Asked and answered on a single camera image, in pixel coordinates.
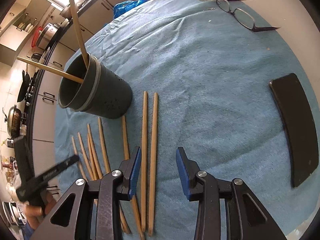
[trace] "stove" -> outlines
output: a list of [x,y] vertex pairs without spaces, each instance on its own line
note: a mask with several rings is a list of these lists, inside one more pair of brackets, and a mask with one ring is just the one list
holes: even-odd
[[26,118],[28,117],[29,109],[31,107],[32,98],[35,91],[35,85],[36,85],[36,77],[39,73],[39,70],[33,75],[32,78],[30,78],[29,87],[25,96],[25,105],[24,105],[24,118],[22,120],[22,124],[25,124]]

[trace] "human hand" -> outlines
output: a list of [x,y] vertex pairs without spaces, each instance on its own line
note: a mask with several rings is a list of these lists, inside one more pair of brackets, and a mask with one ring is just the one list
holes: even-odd
[[[54,205],[56,204],[56,200],[53,198],[52,194],[50,192],[47,192],[47,204],[44,208],[44,213],[47,215],[52,210]],[[24,210],[24,214],[27,218],[28,224],[33,230],[36,230],[37,227],[40,225],[40,222],[37,217],[42,216],[42,207],[35,207],[26,205],[26,208]]]

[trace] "eyeglass lens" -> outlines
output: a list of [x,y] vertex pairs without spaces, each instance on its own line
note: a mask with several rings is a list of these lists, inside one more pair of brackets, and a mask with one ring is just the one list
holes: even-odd
[[236,8],[234,12],[230,11],[230,4],[227,0],[217,0],[217,5],[225,12],[230,12],[236,18],[236,20],[241,23],[241,25],[248,29],[253,29],[254,20],[248,13],[239,8]]
[[254,21],[248,13],[236,8],[233,14],[236,20],[239,23],[241,23],[244,27],[247,27],[248,29],[253,29]]
[[225,12],[229,12],[230,7],[229,7],[228,1],[226,1],[226,0],[217,0],[217,4],[222,10],[224,10]]

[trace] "rice cooker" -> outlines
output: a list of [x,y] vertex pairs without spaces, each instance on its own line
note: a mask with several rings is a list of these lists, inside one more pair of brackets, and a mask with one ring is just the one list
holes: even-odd
[[51,23],[48,23],[42,31],[39,30],[39,36],[36,41],[36,46],[41,49],[45,49],[59,27],[60,26],[58,24],[53,25]]

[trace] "wooden chopstick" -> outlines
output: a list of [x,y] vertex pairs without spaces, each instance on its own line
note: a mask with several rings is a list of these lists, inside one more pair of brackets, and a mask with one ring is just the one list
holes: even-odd
[[82,57],[84,60],[85,67],[88,69],[89,59],[88,59],[87,50],[85,49],[85,46],[84,46],[83,37],[81,34],[80,22],[79,22],[79,18],[78,18],[78,10],[76,9],[75,0],[69,0],[69,3],[70,3],[70,11],[71,11],[71,16],[72,16],[72,21],[75,26],[76,36],[78,39],[81,54],[82,54]]
[[[75,151],[75,154],[76,155],[78,155],[78,153],[77,153],[77,150],[76,150],[76,143],[75,143],[75,139],[73,138],[73,136],[71,137],[72,138],[72,144],[73,144],[73,150]],[[82,177],[86,180],[86,181],[88,181],[88,179],[87,179],[87,177],[85,176],[85,173],[84,173],[84,170],[83,170],[83,168],[82,168],[82,165],[81,165],[81,163],[79,163],[79,168],[80,168],[80,172],[81,172],[81,175],[82,175]],[[95,199],[94,200],[94,203],[97,205],[98,204],[98,200],[97,199]]]
[[93,179],[96,180],[98,179],[98,174],[96,171],[96,165],[94,164],[94,160],[93,160],[93,155],[92,155],[92,148],[91,148],[91,142],[90,142],[90,138],[89,138],[89,134],[87,134],[87,140],[88,140],[88,149],[89,149],[89,155],[90,155],[90,165],[91,165],[91,169],[92,169],[92,173],[93,173]]
[[104,141],[102,122],[100,117],[98,117],[98,126],[99,126],[100,144],[101,144],[104,168],[106,170],[106,173],[109,173],[111,172],[111,169],[110,169],[109,160],[107,156],[106,143]]
[[[110,164],[109,164],[109,160],[108,160],[108,156],[107,156],[106,144],[104,141],[102,122],[101,122],[100,117],[98,117],[98,125],[99,125],[99,135],[100,135],[100,143],[101,143],[104,168],[106,170],[106,173],[109,173],[109,172],[111,172],[111,169],[110,169]],[[119,205],[119,208],[120,208],[120,220],[121,220],[122,231],[125,232],[126,234],[131,234],[131,231],[128,227],[127,221],[125,220],[121,205]]]
[[55,68],[53,68],[53,67],[49,67],[49,66],[40,64],[40,63],[38,63],[38,62],[29,60],[29,59],[26,59],[26,58],[23,58],[23,57],[17,57],[17,59],[20,60],[20,61],[23,61],[23,62],[25,62],[25,63],[29,63],[30,65],[36,66],[36,67],[38,67],[38,68],[44,69],[44,70],[46,70],[46,71],[48,71],[48,72],[51,72],[51,73],[53,73],[53,74],[56,74],[56,75],[58,75],[58,76],[61,76],[61,77],[70,79],[70,80],[72,80],[72,81],[74,81],[74,82],[77,82],[77,83],[80,83],[80,84],[82,84],[82,82],[83,82],[83,79],[78,78],[78,77],[76,77],[76,76],[73,76],[73,75],[71,75],[71,74],[68,74],[68,73],[66,73],[66,72],[63,72],[63,71],[61,71],[61,70],[55,69]]
[[87,127],[88,127],[88,134],[89,134],[89,139],[90,139],[90,144],[91,144],[91,151],[92,151],[94,163],[95,163],[95,166],[96,166],[96,169],[97,169],[97,172],[98,172],[98,178],[102,179],[103,175],[102,175],[102,172],[101,172],[101,168],[100,168],[99,160],[98,160],[98,157],[97,157],[96,149],[94,147],[90,125],[87,124]]
[[90,179],[94,180],[92,169],[90,167],[87,154],[85,153],[85,149],[84,149],[84,146],[83,146],[83,142],[82,142],[82,138],[81,138],[81,134],[80,133],[78,133],[78,138],[79,138],[79,142],[80,142],[80,146],[81,146],[81,150],[82,150],[83,159],[84,159],[85,165],[87,167]]
[[[125,116],[122,116],[122,135],[123,135],[123,146],[124,146],[124,159],[128,160],[130,159],[129,156],[129,147],[128,147],[128,138],[127,138],[127,127],[125,124]],[[136,196],[134,195],[132,200],[130,200],[130,203],[132,205],[132,210],[133,210],[133,215],[134,219],[136,220],[136,225],[138,228],[138,233],[140,240],[144,240],[144,234],[141,230],[141,220],[140,220],[140,214],[139,214],[139,208],[138,208],[138,203]]]
[[120,210],[120,220],[121,220],[121,228],[122,231],[125,232],[126,234],[131,234],[130,228],[127,224],[127,221],[125,220],[121,205],[119,204],[119,210]]
[[[75,143],[75,139],[73,138],[73,136],[71,137],[71,140],[72,140],[72,145],[73,145],[73,151],[75,152],[75,155],[78,155],[77,148],[76,148],[76,143]],[[86,177],[86,175],[85,175],[85,173],[84,173],[84,170],[83,170],[81,161],[78,162],[78,167],[79,167],[81,176],[82,176],[86,181],[88,181],[88,179],[87,179],[87,177]]]
[[149,185],[149,213],[148,235],[152,236],[155,220],[156,197],[156,160],[157,160],[157,123],[158,123],[158,93],[155,93],[152,114],[151,154],[150,154],[150,185]]
[[147,227],[147,135],[148,133],[148,92],[143,92],[142,139],[141,139],[141,230]]

